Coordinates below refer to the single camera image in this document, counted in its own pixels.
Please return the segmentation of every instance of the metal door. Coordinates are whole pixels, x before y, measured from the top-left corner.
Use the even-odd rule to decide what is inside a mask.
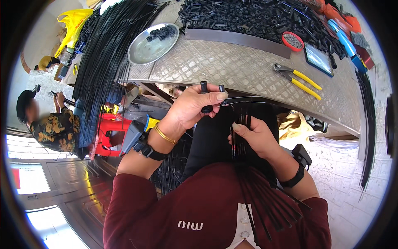
[[[103,248],[102,230],[112,194],[113,177],[89,160],[23,160],[38,162],[50,187],[49,192],[22,194],[25,210],[58,205],[65,219],[91,249]]]

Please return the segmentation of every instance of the red plastic stool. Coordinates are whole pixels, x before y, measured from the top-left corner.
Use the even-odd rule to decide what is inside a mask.
[[[90,148],[89,157],[91,160],[94,160],[94,155],[118,157],[120,151],[112,151],[110,149],[112,146],[111,141],[105,134],[107,131],[124,131],[124,136],[126,137],[127,130],[131,124],[131,120],[123,118],[120,114],[104,113],[101,118],[99,132]]]

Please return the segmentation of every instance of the seated worker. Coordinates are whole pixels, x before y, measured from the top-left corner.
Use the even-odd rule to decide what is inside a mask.
[[[41,58],[39,64],[35,66],[34,70],[35,71],[46,70],[47,68],[51,67],[53,64],[56,64],[56,63],[59,64],[59,63],[61,63],[61,61],[58,60],[57,58],[46,55],[43,58]]]
[[[130,103],[137,96],[138,87],[134,87],[124,95],[122,87],[116,88],[108,96],[112,104]],[[86,120],[83,109],[84,102],[75,103],[74,112],[64,105],[64,94],[58,92],[54,96],[55,113],[39,118],[39,105],[34,99],[35,91],[25,90],[17,100],[17,116],[20,122],[25,123],[33,137],[44,147],[54,151],[69,151],[83,159],[89,152],[89,146],[94,139],[98,108],[93,105],[91,117]]]
[[[219,106],[228,94],[220,93],[215,85],[207,88],[210,92],[206,94],[200,94],[200,85],[187,88],[158,123],[158,129],[148,134],[147,144],[153,151],[167,154],[174,147],[173,141],[197,123],[179,187],[158,200],[148,179],[162,162],[134,150],[121,160],[104,223],[104,248],[331,248],[328,204],[319,197],[310,174],[279,146],[272,108],[259,105],[248,129],[232,124],[231,106]],[[213,105],[213,111],[204,115],[201,109],[207,105]],[[247,172],[268,174],[259,184],[272,191],[268,198],[250,199],[254,191],[241,189],[242,181],[250,182],[235,171],[236,163],[230,162],[231,125],[250,145],[252,157],[257,157],[254,161],[260,163],[244,163]],[[295,184],[284,191],[312,209],[271,188],[273,180],[265,178],[272,179],[272,174],[283,185],[293,179]],[[286,225],[277,231],[267,206],[281,212],[282,208],[275,209],[281,200],[283,209],[289,206],[302,217],[291,221],[290,228]]]

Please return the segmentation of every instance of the maroon shirt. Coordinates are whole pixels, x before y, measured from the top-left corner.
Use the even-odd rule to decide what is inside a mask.
[[[328,204],[324,199],[307,199],[303,202],[312,210],[300,210],[281,191],[272,191],[303,218],[292,223],[292,228],[276,232],[269,218],[262,214],[272,237],[269,241],[252,205],[261,248],[331,248]],[[106,249],[227,248],[235,237],[238,203],[245,201],[234,167],[227,163],[204,167],[160,200],[147,179],[119,174],[113,181],[103,230],[104,245]],[[182,220],[203,223],[203,228],[196,231],[178,227]]]

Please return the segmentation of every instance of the round metal tray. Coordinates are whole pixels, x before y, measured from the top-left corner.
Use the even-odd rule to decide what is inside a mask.
[[[171,26],[176,30],[176,33],[160,41],[159,39],[148,42],[146,38],[150,36],[152,30],[160,29],[162,27]],[[160,59],[165,55],[177,42],[179,36],[178,26],[171,23],[156,24],[147,28],[139,34],[130,44],[127,56],[129,61],[134,65],[146,65]]]

